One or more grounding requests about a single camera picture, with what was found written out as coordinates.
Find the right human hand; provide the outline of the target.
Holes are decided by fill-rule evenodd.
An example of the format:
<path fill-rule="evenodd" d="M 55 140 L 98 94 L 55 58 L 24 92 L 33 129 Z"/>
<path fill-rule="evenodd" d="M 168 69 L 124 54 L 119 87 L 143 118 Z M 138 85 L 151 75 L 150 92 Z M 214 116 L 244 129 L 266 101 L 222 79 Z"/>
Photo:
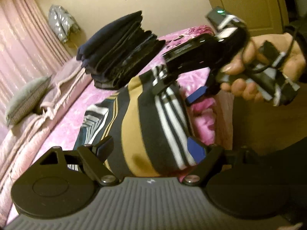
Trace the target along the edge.
<path fill-rule="evenodd" d="M 232 61 L 225 65 L 222 72 L 228 75 L 238 75 L 245 69 L 245 64 L 250 64 L 253 60 L 258 60 L 268 64 L 268 60 L 259 53 L 260 46 L 268 41 L 271 42 L 280 52 L 287 51 L 292 42 L 293 36 L 289 33 L 284 34 L 266 34 L 252 37 L 243 53 L 238 53 Z M 292 81 L 296 82 L 302 76 L 306 69 L 306 59 L 298 42 L 294 41 L 292 50 L 284 63 L 282 70 Z M 231 85 L 222 83 L 220 88 L 226 92 L 232 93 L 236 97 L 242 97 L 247 101 L 262 102 L 263 96 L 257 89 L 254 82 L 246 83 L 243 79 L 235 80 Z"/>

